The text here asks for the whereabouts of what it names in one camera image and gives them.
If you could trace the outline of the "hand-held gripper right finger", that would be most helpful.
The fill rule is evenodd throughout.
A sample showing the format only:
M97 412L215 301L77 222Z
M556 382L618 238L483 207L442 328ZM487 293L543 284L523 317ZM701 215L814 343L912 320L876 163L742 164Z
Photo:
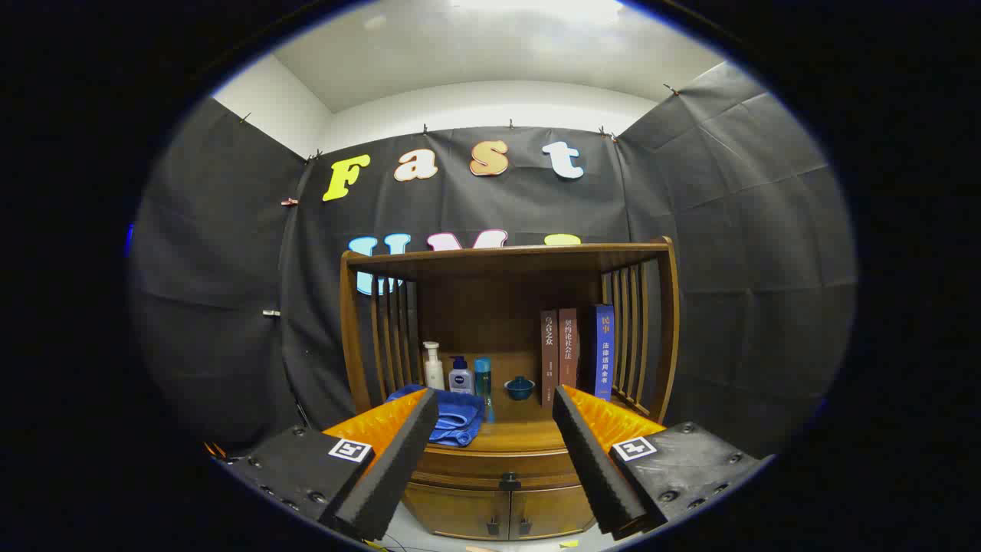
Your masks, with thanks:
M616 541L686 521L771 462L700 424L665 427L565 385L553 419L600 531Z

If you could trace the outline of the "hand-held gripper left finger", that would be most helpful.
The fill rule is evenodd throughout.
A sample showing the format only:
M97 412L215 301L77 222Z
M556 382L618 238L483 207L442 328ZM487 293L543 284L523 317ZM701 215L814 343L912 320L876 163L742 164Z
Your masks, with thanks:
M330 429L294 426L218 464L263 499L355 541L378 541L438 419L423 387Z

